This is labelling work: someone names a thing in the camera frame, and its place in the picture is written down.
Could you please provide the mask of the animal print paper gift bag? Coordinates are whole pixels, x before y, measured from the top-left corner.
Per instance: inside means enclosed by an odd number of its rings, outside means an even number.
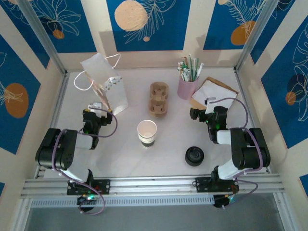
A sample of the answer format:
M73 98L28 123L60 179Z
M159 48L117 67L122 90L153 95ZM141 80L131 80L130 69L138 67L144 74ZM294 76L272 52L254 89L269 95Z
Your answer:
M97 53L80 62L83 71L73 80L75 88L92 90L105 109L112 110L114 115L128 108L124 80L115 70L120 58L120 53L107 57Z

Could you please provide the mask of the brown pulp cup carrier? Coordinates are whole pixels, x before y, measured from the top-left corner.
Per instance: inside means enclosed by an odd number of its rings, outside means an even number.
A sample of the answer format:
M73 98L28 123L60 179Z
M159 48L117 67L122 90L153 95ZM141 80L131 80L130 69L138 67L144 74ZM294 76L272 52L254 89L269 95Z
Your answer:
M168 84L164 82L154 82L150 85L150 100L148 104L150 115L162 118L167 114L168 93Z

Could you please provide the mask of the pink straw holder cup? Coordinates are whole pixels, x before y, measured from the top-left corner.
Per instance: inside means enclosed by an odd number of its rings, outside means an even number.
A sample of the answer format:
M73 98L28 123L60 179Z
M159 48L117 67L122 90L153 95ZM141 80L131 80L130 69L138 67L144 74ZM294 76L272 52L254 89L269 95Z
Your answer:
M198 79L189 81L187 75L182 72L179 78L177 94L181 99L189 100L196 91Z

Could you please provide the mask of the black plastic cup lid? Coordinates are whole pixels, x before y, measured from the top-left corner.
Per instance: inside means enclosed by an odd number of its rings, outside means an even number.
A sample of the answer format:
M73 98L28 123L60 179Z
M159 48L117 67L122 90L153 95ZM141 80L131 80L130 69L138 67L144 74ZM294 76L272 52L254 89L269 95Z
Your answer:
M201 148L192 146L188 148L185 153L185 161L188 165L197 167L203 162L204 156L204 152Z

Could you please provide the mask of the black controller board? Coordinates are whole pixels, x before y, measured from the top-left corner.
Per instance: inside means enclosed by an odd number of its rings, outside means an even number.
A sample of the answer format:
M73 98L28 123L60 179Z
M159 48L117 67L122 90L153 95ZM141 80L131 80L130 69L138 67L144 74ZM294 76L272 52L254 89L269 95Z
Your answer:
M97 200L93 194L83 194L77 198L77 205L96 205Z
M225 208L226 206L228 206L231 202L231 200L234 197L234 194L225 194L225 195L214 195L214 204L213 206L216 208Z

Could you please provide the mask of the aluminium table side rail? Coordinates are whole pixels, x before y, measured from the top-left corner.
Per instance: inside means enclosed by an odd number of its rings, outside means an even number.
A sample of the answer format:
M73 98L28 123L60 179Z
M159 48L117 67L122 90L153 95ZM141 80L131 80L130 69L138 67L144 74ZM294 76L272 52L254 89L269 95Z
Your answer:
M53 128L54 126L57 125L59 114L60 114L60 111L61 111L61 108L62 108L62 104L63 104L63 100L64 100L64 95L65 95L67 84L68 84L68 80L69 80L69 75L70 75L69 72L66 71L65 75L63 76L61 87L60 87L59 92L57 94L56 103L55 103L55 106L54 106L54 109L53 109L53 114L52 114L52 118L51 118L51 124L47 128L47 130L49 128ZM37 167L36 167L36 170L35 170L33 178L34 179L39 178L40 177L39 174L42 171L41 171L41 166L38 164Z
M245 82L242 80L242 78L239 74L239 71L234 69L234 73L235 73L235 76L236 76L236 79L237 79L237 82L238 82L238 85L239 85L239 88L240 88L242 98L245 102L245 105L247 106L247 110L248 110L248 114L249 114L249 117L250 117L251 124L254 127L260 128L261 124L260 124L259 118L257 116L257 112L256 112L255 106L253 104L252 97L249 93L248 87L245 85Z

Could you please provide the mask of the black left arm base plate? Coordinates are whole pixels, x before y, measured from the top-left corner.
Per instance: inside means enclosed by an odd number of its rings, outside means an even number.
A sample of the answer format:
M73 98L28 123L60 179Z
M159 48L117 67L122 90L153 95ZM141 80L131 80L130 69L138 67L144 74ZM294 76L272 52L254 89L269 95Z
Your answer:
M96 194L93 190L77 184L75 182L68 181L67 195L83 195L83 194ZM100 194L109 194L110 180L92 180L89 181L91 187L97 190Z

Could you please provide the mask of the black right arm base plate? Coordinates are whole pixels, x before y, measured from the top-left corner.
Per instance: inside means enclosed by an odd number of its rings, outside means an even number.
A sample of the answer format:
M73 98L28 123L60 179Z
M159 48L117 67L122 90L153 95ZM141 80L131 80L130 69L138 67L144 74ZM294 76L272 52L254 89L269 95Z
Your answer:
M237 193L239 191L238 182L233 180L213 180L210 177L200 177L195 179L198 193Z

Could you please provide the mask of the aluminium frame post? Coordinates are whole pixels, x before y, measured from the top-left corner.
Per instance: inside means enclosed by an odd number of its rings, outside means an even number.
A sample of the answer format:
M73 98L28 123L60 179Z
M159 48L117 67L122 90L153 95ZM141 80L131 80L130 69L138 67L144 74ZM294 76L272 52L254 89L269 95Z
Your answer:
M44 26L42 25L29 1L16 0L16 2L48 56L52 59L60 73L66 76L67 70L64 67L64 64L62 63L55 46L53 45L50 37L48 36Z
M273 35L281 25L295 0L262 0L263 7L256 20L255 28L248 36L247 43L237 61L234 70L239 72L246 59L250 56L256 64Z

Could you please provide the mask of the aluminium mounting rail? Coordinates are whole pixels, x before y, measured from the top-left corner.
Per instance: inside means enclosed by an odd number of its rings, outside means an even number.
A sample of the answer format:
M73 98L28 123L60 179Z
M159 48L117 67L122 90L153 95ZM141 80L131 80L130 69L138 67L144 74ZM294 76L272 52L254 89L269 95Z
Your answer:
M110 178L107 187L108 196L162 196L162 195L195 195L196 176L172 177L128 177ZM238 177L239 193L248 193L258 184L256 193L285 192L279 174L246 174ZM25 181L21 198L55 198L67 196L67 180L64 178L28 179Z

